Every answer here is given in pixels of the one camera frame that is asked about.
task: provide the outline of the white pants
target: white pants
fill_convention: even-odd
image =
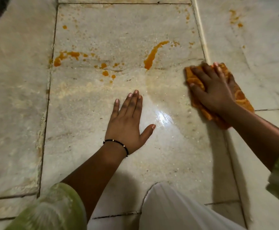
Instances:
[[[154,185],[141,210],[139,230],[244,230],[204,205],[190,200],[165,183]]]

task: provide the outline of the green clothing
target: green clothing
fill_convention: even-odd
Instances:
[[[266,189],[279,199],[279,159],[269,177]],[[84,205],[74,189],[64,183],[53,185],[16,217],[6,230],[85,230]]]

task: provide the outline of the orange cloth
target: orange cloth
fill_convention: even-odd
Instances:
[[[226,77],[226,81],[228,82],[230,80],[230,77],[233,76],[232,73],[228,71],[224,63],[219,64],[219,66]],[[192,73],[190,67],[186,67],[185,71],[188,84],[195,83],[203,90],[205,90],[203,83]],[[241,91],[240,87],[237,84],[234,86],[234,95],[237,104],[243,106],[251,112],[254,112],[254,108],[252,107],[248,99],[246,99],[244,93]],[[223,120],[220,116],[206,109],[193,94],[191,95],[191,105],[195,108],[198,108],[208,120],[214,120],[220,128],[228,129],[229,127],[231,127],[231,125],[225,122],[225,120]]]

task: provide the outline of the bracelet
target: bracelet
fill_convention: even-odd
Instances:
[[[117,140],[114,140],[114,139],[106,139],[105,141],[103,141],[103,144],[105,142],[107,142],[107,141],[112,141],[112,142],[119,143],[126,150],[126,157],[129,156],[129,151],[128,151],[128,149],[126,148],[126,146],[123,143],[121,143],[121,142],[119,142]]]

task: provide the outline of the hand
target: hand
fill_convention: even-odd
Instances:
[[[205,91],[195,84],[190,84],[191,91],[206,108],[220,115],[235,102],[234,78],[231,76],[227,83],[218,63],[214,63],[214,69],[207,63],[203,63],[202,68],[203,71],[191,66],[192,72],[202,81]]]
[[[114,139],[123,143],[132,154],[143,146],[152,135],[155,125],[151,124],[139,133],[139,120],[142,109],[142,96],[138,90],[129,93],[119,110],[119,100],[114,103],[113,112],[108,123],[105,139]]]

